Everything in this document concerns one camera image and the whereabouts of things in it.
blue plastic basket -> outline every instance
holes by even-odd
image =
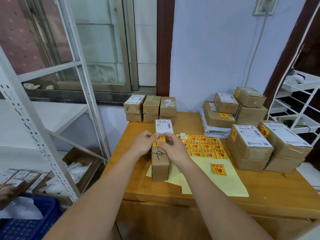
[[[0,228],[1,240],[40,240],[62,215],[56,198],[31,194],[23,197],[33,198],[42,220],[8,219]]]

forearm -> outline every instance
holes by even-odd
[[[272,239],[244,210],[224,194],[194,163],[181,167],[204,222],[214,239]]]
[[[116,219],[138,156],[130,151],[52,227],[45,239],[106,239]]]

wall outlet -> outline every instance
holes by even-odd
[[[279,0],[257,0],[253,15],[273,15]]]

wooden table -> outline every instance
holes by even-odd
[[[155,125],[128,124],[104,173],[144,130],[154,133]],[[204,133],[198,113],[178,113],[173,130],[176,134]],[[238,170],[226,139],[221,142],[249,193],[249,197],[232,200],[274,239],[290,239],[312,226],[311,220],[320,219],[320,195],[297,170],[290,174]],[[182,194],[178,185],[146,176],[150,158],[146,154],[138,160],[125,191],[116,219],[122,239],[211,239],[192,195]]]

wooden door frame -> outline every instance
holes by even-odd
[[[292,29],[288,42],[282,51],[282,54],[278,60],[278,63],[270,77],[269,83],[264,91],[266,101],[264,106],[269,109],[274,96],[277,92],[278,85],[282,85],[282,78],[285,75],[288,67],[290,66],[293,58],[299,49],[300,43],[304,38],[304,33],[308,27],[310,19],[312,18],[320,0],[306,0],[301,10],[301,13],[297,19],[297,22]]]
[[[157,96],[168,97],[175,0],[157,0]]]

